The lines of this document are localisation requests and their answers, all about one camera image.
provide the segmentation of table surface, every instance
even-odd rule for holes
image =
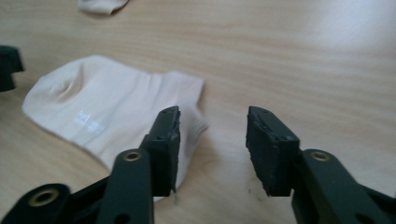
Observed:
[[[245,148],[250,105],[339,158],[356,180],[396,187],[394,1],[134,0],[112,16],[77,1],[2,0],[0,45],[18,47],[25,72],[0,93],[0,217],[25,192],[64,183],[73,192],[108,175],[80,148],[21,112],[38,79],[101,54],[162,73],[205,79],[209,129],[177,197],[156,223],[295,223],[290,198],[268,198]]]

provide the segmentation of light wood surface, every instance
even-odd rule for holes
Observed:
[[[88,153],[21,112],[38,79],[102,54],[150,73],[205,79],[210,127],[156,223],[295,223],[290,198],[266,197],[245,148],[247,112],[276,113],[301,139],[340,159],[363,185],[396,190],[394,1],[134,0],[95,16],[77,1],[1,0],[0,45],[26,71],[0,93],[0,217],[30,189],[76,191],[108,175]]]

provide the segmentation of metal screw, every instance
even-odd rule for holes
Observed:
[[[137,161],[142,157],[142,155],[138,152],[130,152],[124,156],[126,161]]]
[[[314,151],[311,153],[311,157],[317,161],[329,161],[330,156],[324,152]]]
[[[43,189],[33,195],[29,200],[29,205],[32,207],[40,207],[53,202],[59,196],[57,189]]]

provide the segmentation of white sock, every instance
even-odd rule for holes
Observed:
[[[88,150],[111,169],[119,153],[139,147],[161,110],[178,105],[178,187],[207,128],[197,107],[203,85],[202,79],[179,72],[149,75],[91,56],[40,78],[22,110],[42,128]]]
[[[127,3],[128,0],[78,0],[78,8],[91,13],[110,15]]]

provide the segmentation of black plastic bracket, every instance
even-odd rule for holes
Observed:
[[[359,185],[334,155],[299,149],[299,140],[268,110],[251,106],[247,148],[271,196],[289,196],[300,224],[396,223],[396,200]]]
[[[12,73],[23,71],[21,56],[16,48],[0,46],[0,91],[15,89]]]
[[[179,117],[177,106],[160,112],[141,144],[144,148],[121,152],[109,177],[74,194],[63,184],[33,189],[2,224],[154,223],[152,197],[175,190]]]

